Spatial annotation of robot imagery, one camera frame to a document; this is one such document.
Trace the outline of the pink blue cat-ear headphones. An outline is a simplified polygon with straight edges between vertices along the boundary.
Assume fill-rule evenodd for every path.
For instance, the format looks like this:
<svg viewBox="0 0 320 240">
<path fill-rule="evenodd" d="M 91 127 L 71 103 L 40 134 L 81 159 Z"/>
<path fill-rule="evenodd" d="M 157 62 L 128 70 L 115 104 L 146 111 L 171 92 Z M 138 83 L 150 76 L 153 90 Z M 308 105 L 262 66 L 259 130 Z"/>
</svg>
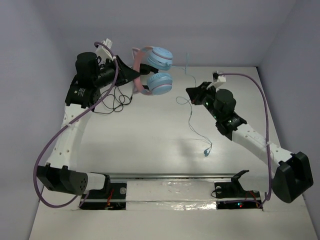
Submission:
<svg viewBox="0 0 320 240">
<path fill-rule="evenodd" d="M 141 49 L 132 48 L 133 66 L 136 72 L 142 70 L 142 60 L 147 55 L 147 73 L 153 73 L 145 85 L 142 84 L 141 78 L 133 80 L 132 93 L 143 94 L 146 96 L 163 95 L 171 91 L 173 87 L 173 78 L 167 71 L 173 66 L 173 54 L 162 47 L 145 46 Z"/>
</svg>

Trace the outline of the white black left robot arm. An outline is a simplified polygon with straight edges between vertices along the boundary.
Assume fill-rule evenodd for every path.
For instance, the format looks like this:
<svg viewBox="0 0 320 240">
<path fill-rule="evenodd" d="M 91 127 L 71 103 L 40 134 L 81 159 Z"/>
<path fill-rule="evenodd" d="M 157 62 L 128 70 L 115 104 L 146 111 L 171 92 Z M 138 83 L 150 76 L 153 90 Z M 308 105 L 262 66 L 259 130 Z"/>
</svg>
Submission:
<svg viewBox="0 0 320 240">
<path fill-rule="evenodd" d="M 111 193 L 108 175 L 77 170 L 82 137 L 95 107 L 102 100 L 100 90 L 127 84 L 140 73 L 118 56 L 103 62 L 94 52 L 80 53 L 75 69 L 65 98 L 61 129 L 52 139 L 54 149 L 44 166 L 35 165 L 33 180 L 54 192 L 80 196 L 94 190 L 98 196 L 106 197 Z"/>
</svg>

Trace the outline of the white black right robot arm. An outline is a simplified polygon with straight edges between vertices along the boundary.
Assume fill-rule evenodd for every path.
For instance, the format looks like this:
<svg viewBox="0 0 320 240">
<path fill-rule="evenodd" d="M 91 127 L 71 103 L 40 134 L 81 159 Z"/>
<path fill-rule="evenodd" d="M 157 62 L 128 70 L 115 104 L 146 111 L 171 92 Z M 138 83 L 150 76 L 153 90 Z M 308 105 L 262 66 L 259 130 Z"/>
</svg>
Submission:
<svg viewBox="0 0 320 240">
<path fill-rule="evenodd" d="M 299 151 L 289 150 L 270 142 L 235 112 L 237 104 L 231 91 L 216 89 L 210 82 L 185 90 L 191 104 L 202 105 L 213 116 L 219 133 L 244 147 L 268 167 L 268 187 L 265 197 L 274 193 L 281 201 L 292 203 L 313 186 L 309 158 Z"/>
</svg>

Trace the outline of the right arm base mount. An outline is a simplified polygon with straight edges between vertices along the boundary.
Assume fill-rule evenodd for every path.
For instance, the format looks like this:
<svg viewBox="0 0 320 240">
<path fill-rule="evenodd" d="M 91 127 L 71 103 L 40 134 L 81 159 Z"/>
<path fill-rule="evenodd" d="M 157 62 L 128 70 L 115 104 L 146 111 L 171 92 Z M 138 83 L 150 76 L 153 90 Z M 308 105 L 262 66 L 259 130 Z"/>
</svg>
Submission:
<svg viewBox="0 0 320 240">
<path fill-rule="evenodd" d="M 217 182 L 211 197 L 216 199 L 218 210 L 262 209 L 260 193 L 244 190 L 239 179 L 249 170 L 242 170 L 231 177 L 230 181 Z"/>
</svg>

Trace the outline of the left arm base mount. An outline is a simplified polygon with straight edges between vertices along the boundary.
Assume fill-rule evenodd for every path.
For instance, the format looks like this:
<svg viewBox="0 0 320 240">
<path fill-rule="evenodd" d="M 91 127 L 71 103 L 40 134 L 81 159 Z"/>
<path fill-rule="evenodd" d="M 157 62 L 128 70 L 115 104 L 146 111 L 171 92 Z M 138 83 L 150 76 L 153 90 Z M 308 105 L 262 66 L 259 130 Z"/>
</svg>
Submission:
<svg viewBox="0 0 320 240">
<path fill-rule="evenodd" d="M 126 210 L 127 181 L 106 174 L 105 177 L 102 189 L 90 190 L 88 195 L 81 196 L 81 210 Z"/>
</svg>

